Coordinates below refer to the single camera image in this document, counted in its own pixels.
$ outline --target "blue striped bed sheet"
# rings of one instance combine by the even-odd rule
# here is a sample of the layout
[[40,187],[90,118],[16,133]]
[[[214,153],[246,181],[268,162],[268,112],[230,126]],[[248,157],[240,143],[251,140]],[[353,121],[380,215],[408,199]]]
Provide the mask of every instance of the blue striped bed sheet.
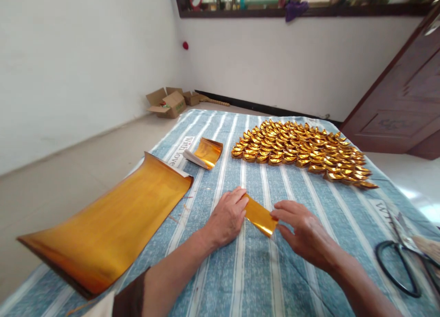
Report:
[[[435,294],[421,268],[417,276],[423,295],[415,299],[400,292],[387,279],[374,255],[378,243],[396,240],[381,212],[388,204],[396,205],[411,220],[414,234],[439,240],[437,228],[369,160],[365,167],[372,170],[371,179],[380,186],[371,191],[330,183],[320,175],[293,165],[271,167],[232,159],[230,151],[242,133],[268,118],[308,122],[311,126],[337,132],[328,121],[305,117],[261,117],[195,109],[182,114],[173,129],[151,150],[156,157],[194,177],[186,198],[171,212],[178,223],[167,218],[135,263],[109,290],[120,291],[148,266],[172,252],[206,223],[225,191],[241,185],[269,210],[283,199],[304,204],[318,216],[332,238],[360,261],[403,315],[437,315]],[[192,141],[189,149],[194,150],[201,137],[224,144],[224,152],[211,171],[180,156],[185,142]],[[395,274],[404,279],[405,271],[396,255],[387,254],[385,258],[388,265],[394,266]],[[418,261],[413,259],[412,264],[417,266]],[[85,303],[78,293],[42,264],[0,306],[0,316],[66,316]],[[92,306],[70,316],[82,316]],[[352,315],[342,290],[329,275],[294,254],[278,232],[268,239],[248,221],[235,241],[203,262],[170,312],[170,316],[188,317]]]

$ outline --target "dark sleeve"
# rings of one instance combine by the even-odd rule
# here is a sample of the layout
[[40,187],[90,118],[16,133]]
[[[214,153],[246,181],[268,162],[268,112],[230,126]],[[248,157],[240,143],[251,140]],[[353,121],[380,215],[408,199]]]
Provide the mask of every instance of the dark sleeve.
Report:
[[142,316],[143,280],[148,269],[115,296],[112,317]]

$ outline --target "white floor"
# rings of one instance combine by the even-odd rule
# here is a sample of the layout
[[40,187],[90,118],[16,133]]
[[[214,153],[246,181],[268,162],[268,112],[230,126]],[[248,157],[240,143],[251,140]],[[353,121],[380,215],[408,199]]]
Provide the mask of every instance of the white floor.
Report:
[[[263,115],[210,103],[196,108]],[[101,196],[176,121],[148,115],[0,178],[0,302],[40,264],[15,238],[54,226]],[[440,211],[440,190],[435,179],[440,174],[440,160],[381,153],[368,156],[416,207],[440,221],[436,212]]]

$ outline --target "hand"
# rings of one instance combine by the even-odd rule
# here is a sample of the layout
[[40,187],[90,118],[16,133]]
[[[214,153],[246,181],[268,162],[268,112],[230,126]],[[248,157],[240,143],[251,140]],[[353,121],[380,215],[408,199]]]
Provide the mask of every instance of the hand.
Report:
[[349,257],[342,248],[325,231],[318,218],[304,205],[294,201],[283,200],[275,204],[270,215],[290,224],[293,234],[286,226],[278,224],[277,228],[292,250],[314,266],[331,273],[339,261]]
[[240,233],[246,215],[244,208],[249,202],[249,198],[243,198],[245,193],[246,189],[239,186],[232,192],[226,192],[202,228],[206,239],[216,248],[229,244]]

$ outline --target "purple cloth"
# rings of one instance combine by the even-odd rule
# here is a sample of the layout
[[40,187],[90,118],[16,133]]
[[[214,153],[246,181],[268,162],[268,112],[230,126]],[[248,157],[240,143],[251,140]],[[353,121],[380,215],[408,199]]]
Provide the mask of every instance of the purple cloth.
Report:
[[289,1],[286,5],[286,22],[291,22],[308,9],[308,2]]

